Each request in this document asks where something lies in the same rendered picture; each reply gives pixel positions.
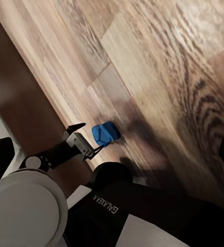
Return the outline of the sandal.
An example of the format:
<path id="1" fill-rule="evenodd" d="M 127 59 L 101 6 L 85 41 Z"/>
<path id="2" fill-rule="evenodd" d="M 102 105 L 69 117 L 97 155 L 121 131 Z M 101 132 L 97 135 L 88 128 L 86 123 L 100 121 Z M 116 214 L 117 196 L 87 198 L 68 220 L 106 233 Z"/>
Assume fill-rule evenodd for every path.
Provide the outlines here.
<path id="1" fill-rule="evenodd" d="M 110 141 L 118 140 L 120 138 L 116 127 L 109 121 L 102 125 L 96 125 L 92 128 L 92 134 L 96 143 L 100 146 L 107 147 Z"/>

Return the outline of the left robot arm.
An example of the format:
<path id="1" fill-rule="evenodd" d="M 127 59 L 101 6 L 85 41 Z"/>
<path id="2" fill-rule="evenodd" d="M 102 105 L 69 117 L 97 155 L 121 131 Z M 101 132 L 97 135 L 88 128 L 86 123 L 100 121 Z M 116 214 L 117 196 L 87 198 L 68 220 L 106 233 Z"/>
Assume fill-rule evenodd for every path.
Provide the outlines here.
<path id="1" fill-rule="evenodd" d="M 48 150 L 28 156 L 23 160 L 19 169 L 38 168 L 48 173 L 49 170 L 53 170 L 74 156 L 77 156 L 80 161 L 87 158 L 91 160 L 104 145 L 94 149 L 81 133 L 75 132 L 84 126 L 85 123 L 69 126 L 63 134 L 63 142 Z"/>

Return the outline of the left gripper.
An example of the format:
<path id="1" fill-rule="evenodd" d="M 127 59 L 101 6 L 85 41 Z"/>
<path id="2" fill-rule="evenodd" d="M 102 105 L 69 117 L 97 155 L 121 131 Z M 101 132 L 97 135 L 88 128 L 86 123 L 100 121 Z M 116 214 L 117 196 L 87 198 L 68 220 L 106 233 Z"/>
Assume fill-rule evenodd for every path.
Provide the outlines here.
<path id="1" fill-rule="evenodd" d="M 68 145 L 68 143 L 66 142 L 66 140 L 69 138 L 69 136 L 74 133 L 75 131 L 77 131 L 78 129 L 82 128 L 85 126 L 85 123 L 80 123 L 80 124 L 76 124 L 76 125 L 72 125 L 72 126 L 69 126 L 67 128 L 67 130 L 65 130 L 64 134 L 63 134 L 63 142 L 55 145 L 55 147 L 57 147 L 62 156 L 63 156 L 63 163 L 65 163 L 66 161 L 70 160 L 71 158 L 73 158 L 74 156 L 77 156 L 80 161 L 84 161 L 86 160 L 87 158 L 89 160 L 91 160 L 103 147 L 104 145 L 98 147 L 95 149 L 95 153 L 93 156 L 87 156 L 86 155 L 83 155 L 83 153 L 80 151 L 80 149 L 77 147 L 77 146 L 74 146 L 74 147 L 70 147 Z"/>

